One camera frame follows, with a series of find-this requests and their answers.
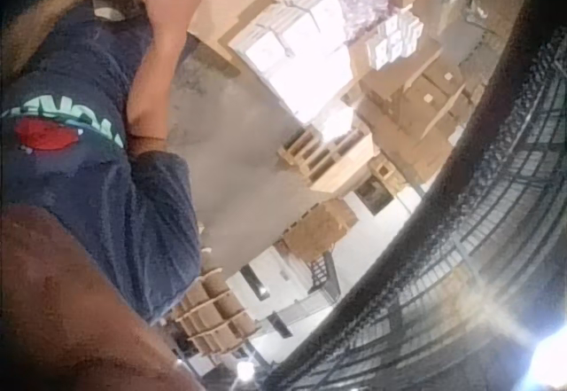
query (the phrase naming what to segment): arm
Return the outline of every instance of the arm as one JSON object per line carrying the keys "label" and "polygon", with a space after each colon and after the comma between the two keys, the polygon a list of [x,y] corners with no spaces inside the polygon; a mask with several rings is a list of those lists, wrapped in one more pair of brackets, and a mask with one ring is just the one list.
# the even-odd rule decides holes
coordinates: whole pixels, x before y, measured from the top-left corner
{"label": "arm", "polygon": [[24,367],[37,369],[31,379],[77,390],[201,389],[54,216],[10,207],[0,221],[4,332]]}
{"label": "arm", "polygon": [[136,72],[128,97],[128,145],[137,156],[163,151],[167,138],[169,90],[201,0],[145,0],[153,40]]}
{"label": "arm", "polygon": [[15,78],[56,23],[82,0],[40,0],[5,30],[2,38],[2,78]]}

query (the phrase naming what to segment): ceiling light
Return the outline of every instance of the ceiling light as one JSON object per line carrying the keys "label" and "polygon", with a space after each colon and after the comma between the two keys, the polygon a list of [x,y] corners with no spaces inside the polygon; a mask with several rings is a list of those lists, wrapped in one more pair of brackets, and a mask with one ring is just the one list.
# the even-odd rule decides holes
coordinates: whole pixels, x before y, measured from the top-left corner
{"label": "ceiling light", "polygon": [[237,364],[237,376],[243,382],[248,382],[254,377],[254,364],[252,362],[239,362]]}
{"label": "ceiling light", "polygon": [[567,326],[544,339],[535,348],[530,376],[541,385],[553,388],[567,386]]}

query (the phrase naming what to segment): railing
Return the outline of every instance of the railing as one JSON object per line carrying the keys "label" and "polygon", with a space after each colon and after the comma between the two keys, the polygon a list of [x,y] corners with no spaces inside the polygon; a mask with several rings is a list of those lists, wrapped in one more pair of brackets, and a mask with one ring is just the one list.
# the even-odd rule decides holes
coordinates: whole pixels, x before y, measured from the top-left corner
{"label": "railing", "polygon": [[[337,303],[340,297],[337,272],[331,253],[326,252],[319,260],[311,262],[310,268],[313,286],[309,290],[309,295],[277,312],[277,315],[288,326],[327,309]],[[258,326],[260,330],[253,338],[274,331],[274,327],[267,318],[260,320]]]}
{"label": "railing", "polygon": [[472,389],[459,377],[481,359],[508,366],[495,389],[513,387],[525,366],[510,368],[515,360],[503,348],[532,345],[518,319],[565,275],[562,1],[526,3],[485,97],[422,205],[264,389]]}

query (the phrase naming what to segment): warehouse floor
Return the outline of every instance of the warehouse floor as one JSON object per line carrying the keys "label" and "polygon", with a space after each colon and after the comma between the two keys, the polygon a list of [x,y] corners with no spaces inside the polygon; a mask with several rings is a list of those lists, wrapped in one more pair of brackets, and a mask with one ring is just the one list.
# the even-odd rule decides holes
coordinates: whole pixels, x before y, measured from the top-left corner
{"label": "warehouse floor", "polygon": [[190,166],[203,245],[227,276],[271,246],[327,193],[311,192],[277,157],[299,124],[249,74],[200,44],[180,65],[169,148]]}

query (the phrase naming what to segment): navy t-shirt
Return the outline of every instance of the navy t-shirt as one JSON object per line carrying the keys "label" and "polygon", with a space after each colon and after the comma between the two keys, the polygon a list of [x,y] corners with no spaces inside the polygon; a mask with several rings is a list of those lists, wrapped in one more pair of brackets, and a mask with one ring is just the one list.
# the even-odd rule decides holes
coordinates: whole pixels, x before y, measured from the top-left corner
{"label": "navy t-shirt", "polygon": [[2,204],[54,214],[151,323],[198,275],[189,171],[171,153],[128,157],[124,74],[96,42],[43,53],[4,90]]}

